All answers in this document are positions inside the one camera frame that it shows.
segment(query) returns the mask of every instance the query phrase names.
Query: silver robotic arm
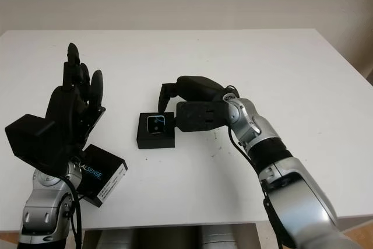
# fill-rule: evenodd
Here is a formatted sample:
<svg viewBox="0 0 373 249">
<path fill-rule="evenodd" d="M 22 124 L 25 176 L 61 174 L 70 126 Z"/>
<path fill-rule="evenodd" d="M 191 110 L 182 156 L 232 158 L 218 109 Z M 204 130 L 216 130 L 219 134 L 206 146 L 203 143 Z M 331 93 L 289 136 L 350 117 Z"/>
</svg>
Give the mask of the silver robotic arm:
<svg viewBox="0 0 373 249">
<path fill-rule="evenodd" d="M 338 231 L 332 204 L 253 103 L 232 93 L 223 100 L 228 103 L 228 126 L 258 174 L 276 234 L 296 248 L 360 248 Z"/>
<path fill-rule="evenodd" d="M 69 162 L 66 178 L 77 189 L 82 179 L 80 168 Z M 35 170 L 33 191 L 23 209 L 18 248 L 65 248 L 73 208 L 66 182 Z"/>
<path fill-rule="evenodd" d="M 341 234 L 335 210 L 302 163 L 286 149 L 271 124 L 254 104 L 239 97 L 235 87 L 223 88 L 199 76 L 182 76 L 177 83 L 163 84 L 159 112 L 170 97 L 177 104 L 175 125 L 181 131 L 208 131 L 228 126 L 230 139 L 256 171 L 263 204 L 279 246 L 302 249 L 358 249 Z M 235 133 L 243 152 L 233 141 Z"/>
</svg>

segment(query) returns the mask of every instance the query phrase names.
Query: small screen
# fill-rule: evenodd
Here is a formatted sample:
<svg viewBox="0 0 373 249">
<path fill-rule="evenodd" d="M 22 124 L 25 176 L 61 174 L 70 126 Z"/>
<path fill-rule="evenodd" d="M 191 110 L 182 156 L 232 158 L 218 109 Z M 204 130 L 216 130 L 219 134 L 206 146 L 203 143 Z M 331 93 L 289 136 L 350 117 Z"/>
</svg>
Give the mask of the small screen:
<svg viewBox="0 0 373 249">
<path fill-rule="evenodd" d="M 150 134 L 160 134 L 164 132 L 165 120 L 162 115 L 149 116 L 147 118 L 147 131 Z"/>
</svg>

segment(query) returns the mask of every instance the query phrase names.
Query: robotic arm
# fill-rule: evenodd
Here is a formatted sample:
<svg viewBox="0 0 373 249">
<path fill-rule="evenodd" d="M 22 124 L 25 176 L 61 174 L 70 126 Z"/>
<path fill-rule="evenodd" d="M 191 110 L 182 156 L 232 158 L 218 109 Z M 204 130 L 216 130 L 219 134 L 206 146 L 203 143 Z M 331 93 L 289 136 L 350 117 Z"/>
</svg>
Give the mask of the robotic arm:
<svg viewBox="0 0 373 249">
<path fill-rule="evenodd" d="M 85 156 L 82 149 L 89 133 L 105 112 L 102 96 L 101 71 L 95 71 L 90 82 L 87 66 L 70 43 L 63 84 L 53 91 L 45 118 L 26 114 L 5 128 L 15 156 L 36 168 L 18 248 L 65 248 L 75 210 L 76 248 L 81 248 L 76 189 L 82 172 L 77 164 Z"/>
<path fill-rule="evenodd" d="M 205 77 L 182 76 L 177 83 L 162 85 L 159 112 L 177 95 L 186 100 L 177 104 L 176 126 L 181 131 L 228 126 L 232 143 L 258 175 L 279 246 L 360 248 L 338 231 L 337 216 L 326 195 L 250 100 L 240 98 L 232 86 L 223 88 Z M 231 130 L 245 152 L 233 142 Z"/>
</svg>

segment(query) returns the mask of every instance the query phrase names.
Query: wire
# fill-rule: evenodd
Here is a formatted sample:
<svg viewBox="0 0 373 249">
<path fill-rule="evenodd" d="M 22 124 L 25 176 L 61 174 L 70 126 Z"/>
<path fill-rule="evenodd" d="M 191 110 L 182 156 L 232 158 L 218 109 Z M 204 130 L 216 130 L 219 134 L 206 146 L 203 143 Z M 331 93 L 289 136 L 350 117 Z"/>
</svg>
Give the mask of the wire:
<svg viewBox="0 0 373 249">
<path fill-rule="evenodd" d="M 74 185 L 71 183 L 69 179 L 67 179 L 65 176 L 58 176 L 59 179 L 61 179 L 63 182 L 66 183 L 66 185 L 70 188 L 72 197 L 74 199 L 74 211 L 76 211 L 76 231 L 74 227 L 73 222 L 73 213 L 71 215 L 71 227 L 73 228 L 74 238 L 75 238 L 75 248 L 81 249 L 82 248 L 82 213 L 80 211 L 80 203 L 78 198 L 78 193 L 76 192 L 76 189 Z"/>
<path fill-rule="evenodd" d="M 279 246 L 279 249 L 283 249 L 281 240 L 276 236 L 277 239 L 277 245 Z"/>
<path fill-rule="evenodd" d="M 246 155 L 246 153 L 244 151 L 242 151 L 240 149 L 240 147 L 238 147 L 238 145 L 234 142 L 233 140 L 233 137 L 232 137 L 232 130 L 230 127 L 228 127 L 228 135 L 229 135 L 229 139 L 230 141 L 232 142 L 233 146 L 244 156 L 245 159 L 247 159 L 247 161 L 249 162 L 249 164 L 254 168 L 254 164 L 252 163 L 252 160 Z M 267 193 L 266 191 L 264 190 L 263 186 L 262 187 L 262 191 L 263 191 L 263 194 L 264 194 L 264 197 L 266 198 L 267 197 Z M 278 238 L 278 235 L 277 233 L 275 232 L 276 234 L 276 239 L 277 239 L 277 245 L 279 246 L 279 249 L 283 249 L 283 246 L 282 246 L 282 242 L 281 242 L 281 239 Z"/>
<path fill-rule="evenodd" d="M 230 127 L 228 127 L 228 135 L 229 135 L 229 139 L 232 142 L 233 146 L 244 156 L 244 158 L 249 162 L 249 164 L 252 166 L 252 168 L 254 168 L 254 165 L 253 165 L 251 159 L 248 157 L 248 155 L 246 155 L 245 152 L 242 151 L 241 148 L 238 147 L 238 145 L 234 142 L 233 137 L 232 137 L 232 130 L 231 130 Z"/>
<path fill-rule="evenodd" d="M 228 85 L 227 87 L 231 87 L 232 89 L 237 90 L 237 89 L 235 88 L 235 86 L 232 86 L 232 85 Z"/>
</svg>

